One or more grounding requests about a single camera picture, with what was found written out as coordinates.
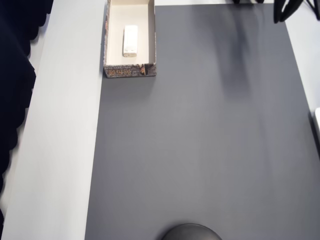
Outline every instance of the white surface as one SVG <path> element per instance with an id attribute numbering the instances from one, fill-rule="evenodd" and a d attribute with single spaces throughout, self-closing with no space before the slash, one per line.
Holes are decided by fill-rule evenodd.
<path id="1" fill-rule="evenodd" d="M 156 0 L 155 3 L 185 5 L 225 1 Z M 103 9 L 104 0 L 54 1 L 3 240 L 81 240 L 85 237 L 102 79 Z M 308 44 L 319 43 L 317 23 L 320 23 L 310 24 L 316 17 L 310 10 L 301 9 L 289 19 L 287 26 L 295 57 L 299 58 L 297 64 L 303 86 L 305 89 L 308 86 L 305 90 L 308 103 L 320 107 L 315 94 L 320 92 L 316 81 L 319 70 L 302 64 L 312 59 L 310 54 L 314 58 L 318 56 L 319 47 L 310 54 L 304 51 L 311 51 Z M 301 21 L 299 28 L 294 30 L 298 20 Z"/>
<path id="2" fill-rule="evenodd" d="M 320 107 L 320 21 L 307 3 L 286 21 L 311 113 Z"/>

